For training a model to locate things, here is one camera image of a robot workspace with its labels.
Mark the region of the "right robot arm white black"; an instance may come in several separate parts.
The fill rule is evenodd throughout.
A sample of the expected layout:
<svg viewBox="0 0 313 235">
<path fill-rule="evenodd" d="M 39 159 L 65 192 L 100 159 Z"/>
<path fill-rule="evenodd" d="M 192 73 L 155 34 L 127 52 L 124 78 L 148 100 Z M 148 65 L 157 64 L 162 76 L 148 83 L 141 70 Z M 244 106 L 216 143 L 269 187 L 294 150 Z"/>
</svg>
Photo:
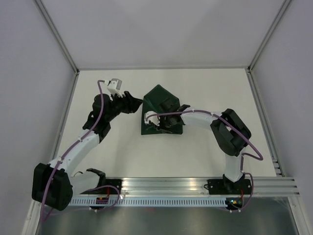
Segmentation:
<svg viewBox="0 0 313 235">
<path fill-rule="evenodd" d="M 226 109 L 214 114 L 182 105 L 176 111 L 152 118 L 157 129 L 192 125 L 212 131 L 215 140 L 225 154 L 225 170 L 221 179 L 207 180 L 204 188 L 211 195 L 244 195 L 252 193 L 251 180 L 243 173 L 240 154 L 247 147 L 251 132 L 236 112 Z"/>
</svg>

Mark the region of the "dark green cloth napkin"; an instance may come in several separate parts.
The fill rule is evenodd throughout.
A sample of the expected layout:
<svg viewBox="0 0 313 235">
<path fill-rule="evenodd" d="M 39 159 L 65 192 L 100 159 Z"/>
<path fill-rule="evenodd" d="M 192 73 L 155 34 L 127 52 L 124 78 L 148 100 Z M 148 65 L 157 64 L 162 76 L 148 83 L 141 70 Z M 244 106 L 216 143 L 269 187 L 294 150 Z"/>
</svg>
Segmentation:
<svg viewBox="0 0 313 235">
<path fill-rule="evenodd" d="M 183 127 L 175 125 L 170 128 L 157 129 L 152 123 L 145 124 L 144 118 L 148 111 L 155 113 L 170 113 L 175 112 L 180 107 L 179 98 L 171 94 L 161 85 L 156 85 L 143 98 L 142 105 L 142 121 L 141 121 L 141 135 L 155 135 L 155 134 L 174 134 L 181 135 Z"/>
</svg>

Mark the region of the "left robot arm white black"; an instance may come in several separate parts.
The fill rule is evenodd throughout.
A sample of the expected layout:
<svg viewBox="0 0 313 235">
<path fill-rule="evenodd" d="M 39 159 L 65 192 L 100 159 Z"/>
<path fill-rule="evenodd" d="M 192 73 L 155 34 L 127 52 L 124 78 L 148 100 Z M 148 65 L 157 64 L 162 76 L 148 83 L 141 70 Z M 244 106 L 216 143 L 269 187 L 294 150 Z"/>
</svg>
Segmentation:
<svg viewBox="0 0 313 235">
<path fill-rule="evenodd" d="M 35 167 L 32 199 L 62 211 L 76 195 L 89 190 L 103 193 L 107 188 L 104 172 L 89 168 L 78 176 L 72 174 L 106 137 L 111 129 L 110 122 L 121 113 L 135 113 L 142 103 L 142 99 L 133 97 L 128 91 L 122 95 L 98 94 L 78 139 L 59 158 Z"/>
</svg>

